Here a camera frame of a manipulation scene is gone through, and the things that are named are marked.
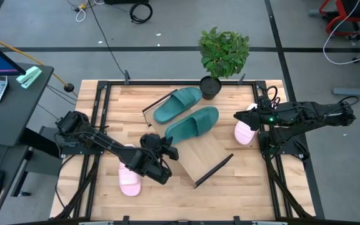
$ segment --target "wooden table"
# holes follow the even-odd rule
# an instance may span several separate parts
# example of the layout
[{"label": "wooden table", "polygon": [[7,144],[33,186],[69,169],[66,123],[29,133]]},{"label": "wooden table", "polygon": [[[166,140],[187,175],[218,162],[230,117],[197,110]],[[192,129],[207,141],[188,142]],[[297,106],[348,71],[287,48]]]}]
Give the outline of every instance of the wooden table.
[{"label": "wooden table", "polygon": [[[97,80],[82,81],[76,110],[91,117],[96,94]],[[279,88],[278,96],[286,100],[282,81],[266,81],[267,86]],[[122,144],[139,146],[139,138],[154,133],[144,120],[142,110],[170,91],[184,86],[113,86],[107,114],[107,134]],[[104,91],[99,104],[97,123],[101,119]],[[266,165],[259,152],[257,138],[248,146],[238,144],[234,138],[236,111],[245,110],[254,102],[252,89],[248,86],[223,86],[214,100],[201,100],[197,108],[213,105],[219,109],[219,121],[210,131],[222,146],[234,157],[198,188],[176,161],[168,161],[173,176],[166,185],[144,177],[142,191],[137,197],[127,197],[119,189],[118,158],[105,152],[99,163],[91,219],[141,221],[215,220],[230,221],[233,216],[241,220],[274,219],[273,205],[268,183]],[[311,195],[304,167],[299,159],[281,156],[286,182],[298,202],[314,215]],[[58,192],[67,203],[78,188],[83,156],[75,156],[61,171]],[[88,191],[82,201],[84,213]],[[283,197],[277,189],[282,215],[285,216]],[[51,216],[62,210],[55,196]]]}]

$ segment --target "pink slide sandal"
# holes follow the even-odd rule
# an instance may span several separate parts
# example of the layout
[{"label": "pink slide sandal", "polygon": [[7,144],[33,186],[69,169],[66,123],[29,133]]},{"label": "pink slide sandal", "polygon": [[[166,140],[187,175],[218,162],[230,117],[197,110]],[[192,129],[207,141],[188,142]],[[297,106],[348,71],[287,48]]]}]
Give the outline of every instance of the pink slide sandal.
[{"label": "pink slide sandal", "polygon": [[[258,106],[255,103],[252,103],[248,106],[247,110],[251,110],[252,108],[256,108]],[[244,124],[241,121],[238,121],[236,128],[234,130],[234,135],[239,144],[247,145],[254,137],[255,131],[252,131],[251,128]]]},{"label": "pink slide sandal", "polygon": [[137,196],[141,192],[141,176],[119,164],[119,187],[123,194],[127,196]]}]

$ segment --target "green leaves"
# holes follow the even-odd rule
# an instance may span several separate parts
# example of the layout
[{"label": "green leaves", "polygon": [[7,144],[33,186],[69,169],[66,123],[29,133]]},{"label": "green leaves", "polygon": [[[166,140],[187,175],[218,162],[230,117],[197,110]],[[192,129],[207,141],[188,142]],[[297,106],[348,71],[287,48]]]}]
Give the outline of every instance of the green leaves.
[{"label": "green leaves", "polygon": [[212,78],[229,78],[243,69],[249,56],[249,37],[225,31],[217,32],[214,27],[208,33],[202,31],[199,40],[201,63]]}]

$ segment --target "gray floor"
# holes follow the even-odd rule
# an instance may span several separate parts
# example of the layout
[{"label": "gray floor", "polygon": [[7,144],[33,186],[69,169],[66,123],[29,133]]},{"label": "gray floor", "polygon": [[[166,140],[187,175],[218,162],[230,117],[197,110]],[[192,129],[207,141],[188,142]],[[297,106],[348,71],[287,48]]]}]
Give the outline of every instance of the gray floor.
[{"label": "gray floor", "polygon": [[[271,0],[283,47],[321,48],[327,34],[325,23],[307,16],[322,0]],[[154,15],[142,25],[112,6],[96,6],[95,12],[110,46],[196,46],[201,30],[218,26],[250,36],[253,47],[275,47],[264,0],[151,0]],[[130,6],[120,5],[128,10]],[[76,13],[64,0],[5,0],[0,10],[0,39],[16,47],[104,47],[103,37],[87,10],[78,23]],[[343,37],[329,47],[359,48]],[[17,62],[25,57],[8,53]],[[55,67],[57,74],[79,88],[82,79],[120,79],[121,73],[108,52],[32,52]],[[199,79],[205,76],[200,55],[191,52],[115,52],[123,69],[133,79]],[[329,54],[333,60],[349,61],[354,54]],[[286,53],[286,62],[299,101],[334,103],[334,87],[360,87],[360,63],[336,66],[321,53]],[[275,52],[252,52],[244,71],[246,79],[283,79]],[[50,85],[61,84],[51,79]],[[40,104],[63,116],[74,107],[46,90]],[[349,127],[325,127],[307,133],[322,206],[327,219],[360,221],[360,103],[354,107],[357,120]],[[29,127],[52,126],[54,118],[37,108]],[[28,198],[8,198],[0,224],[38,221],[49,216],[55,177],[31,175],[24,189]]]}]

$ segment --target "white cable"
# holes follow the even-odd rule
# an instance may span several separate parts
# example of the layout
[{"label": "white cable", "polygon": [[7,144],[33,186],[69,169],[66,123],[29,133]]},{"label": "white cable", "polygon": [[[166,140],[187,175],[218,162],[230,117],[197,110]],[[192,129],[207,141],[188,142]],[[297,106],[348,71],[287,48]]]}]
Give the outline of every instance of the white cable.
[{"label": "white cable", "polygon": [[97,0],[94,0],[94,3],[95,3],[95,4],[105,4],[105,2],[98,3]]},{"label": "white cable", "polygon": [[[80,15],[81,13],[84,13],[84,17],[83,17],[81,20],[79,20],[79,15]],[[77,13],[77,16],[76,16],[76,21],[79,22],[79,23],[81,23],[81,22],[83,22],[83,21],[86,19],[86,16],[87,16],[86,12],[85,12],[83,9],[80,9],[80,8],[79,8],[79,12]]]},{"label": "white cable", "polygon": [[355,63],[355,62],[360,61],[360,59],[356,59],[356,60],[353,60],[353,61],[351,61],[351,62],[333,62],[331,59],[329,59],[329,57],[328,57],[328,55],[326,54],[326,51],[325,51],[326,45],[328,44],[331,36],[333,36],[333,34],[334,34],[334,32],[336,31],[336,29],[354,13],[354,11],[355,11],[355,9],[358,7],[359,3],[360,3],[360,0],[358,0],[358,2],[356,3],[354,9],[351,11],[351,13],[349,13],[349,15],[348,15],[343,21],[341,21],[341,22],[336,26],[336,28],[334,28],[334,30],[332,31],[332,33],[331,33],[330,36],[328,37],[326,43],[324,43],[324,46],[323,46],[323,54],[324,54],[324,56],[326,57],[326,59],[327,59],[330,63],[333,63],[333,64],[335,64],[335,65],[347,65],[347,64],[351,64],[351,63]]}]

